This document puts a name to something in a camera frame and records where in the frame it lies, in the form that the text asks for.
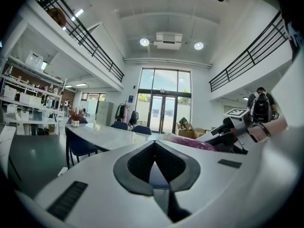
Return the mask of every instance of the balcony railing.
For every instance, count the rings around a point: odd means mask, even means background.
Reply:
[[[76,17],[64,0],[36,0],[36,2],[62,27],[79,45],[83,46],[120,82],[124,74],[113,60],[100,47],[90,32]]]
[[[263,32],[228,67],[209,83],[211,92],[241,76],[263,59],[268,57],[288,40],[281,12],[278,12]]]

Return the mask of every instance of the man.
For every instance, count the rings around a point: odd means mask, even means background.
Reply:
[[[66,99],[65,101],[65,117],[68,117],[69,116],[69,107],[70,107],[70,102],[68,99]]]
[[[273,97],[271,96],[271,94],[267,93],[266,90],[263,87],[259,87],[256,90],[256,92],[257,92],[257,95],[264,92],[266,94],[266,97],[269,100],[269,104],[271,106],[272,111],[277,112],[276,103],[275,103],[275,100],[273,99]],[[251,109],[253,101],[255,100],[255,98],[256,98],[256,96],[255,96],[254,93],[249,96],[248,102],[247,102],[247,109]]]
[[[304,38],[304,20],[301,16],[300,10],[303,9],[303,0],[278,0],[282,11],[282,18],[285,21],[285,29],[288,39],[293,51],[293,60],[300,51],[303,45]],[[286,129],[287,122],[285,118],[281,117],[278,120],[265,124],[265,127],[271,134],[279,133]],[[258,140],[266,137],[263,130],[259,127],[249,129],[249,132],[254,135]]]

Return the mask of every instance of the fluorescent light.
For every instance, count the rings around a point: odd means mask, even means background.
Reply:
[[[48,63],[43,62],[40,69],[42,69],[42,70],[46,69],[47,65],[48,65]]]
[[[142,38],[141,40],[140,40],[140,44],[143,46],[143,47],[147,47],[148,45],[149,45],[149,40],[148,39],[146,39],[146,38]]]
[[[78,84],[76,86],[86,86],[86,84],[82,83],[82,84]]]
[[[197,50],[202,50],[204,48],[204,44],[202,42],[197,42],[195,43],[194,48]]]
[[[79,10],[76,14],[75,14],[75,16],[76,17],[78,17],[80,14],[82,14],[84,12],[84,10],[83,9],[81,9],[81,10]]]

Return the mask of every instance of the flower pot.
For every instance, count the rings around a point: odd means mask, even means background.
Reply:
[[[79,127],[79,121],[72,120],[72,127]]]

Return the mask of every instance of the air conditioner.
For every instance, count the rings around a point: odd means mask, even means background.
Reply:
[[[156,41],[153,42],[157,49],[179,50],[182,34],[172,32],[156,32]]]

